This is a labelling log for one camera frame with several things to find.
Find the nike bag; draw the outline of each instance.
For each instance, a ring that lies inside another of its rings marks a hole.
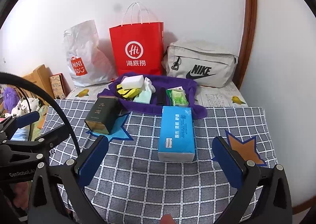
[[[167,76],[221,88],[232,75],[237,59],[229,51],[205,41],[178,40],[168,46],[163,65]]]
[[[99,36],[94,20],[64,32],[64,47],[70,76],[75,87],[108,83],[116,78],[114,64],[98,49]]]
[[[134,5],[140,10],[141,23],[132,23]],[[131,23],[124,24],[124,17],[131,10]],[[162,74],[163,22],[144,22],[139,2],[132,3],[126,10],[122,24],[110,28],[112,48],[117,72],[137,74]]]

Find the brown wood trim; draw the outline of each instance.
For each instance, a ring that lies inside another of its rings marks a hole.
[[[240,89],[249,62],[257,20],[257,0],[245,0],[244,32],[233,82]]]
[[[292,208],[292,212],[293,212],[293,215],[295,214],[298,214],[300,212],[303,212],[309,208],[311,208],[313,205],[316,205],[316,196],[312,197],[311,199],[297,205],[297,206],[294,206]]]

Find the zipper pull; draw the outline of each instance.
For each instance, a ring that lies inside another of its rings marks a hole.
[[[178,56],[177,61],[175,61],[173,65],[171,66],[172,70],[177,71],[179,69],[179,60],[180,60],[180,56]]]

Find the shopping bag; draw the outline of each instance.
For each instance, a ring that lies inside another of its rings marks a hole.
[[[108,83],[115,79],[115,67],[98,49],[99,36],[94,20],[64,32],[67,65],[75,87]]]
[[[138,5],[141,23],[123,24],[126,13]],[[139,2],[126,10],[122,24],[110,28],[111,43],[119,75],[133,71],[138,74],[162,74],[163,22],[144,22]]]

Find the yellow pouch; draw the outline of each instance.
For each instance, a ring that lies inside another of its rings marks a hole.
[[[139,88],[133,88],[133,89],[123,89],[121,84],[118,84],[116,86],[116,91],[119,95],[121,95],[124,99],[132,100],[135,96],[137,96],[140,93]]]

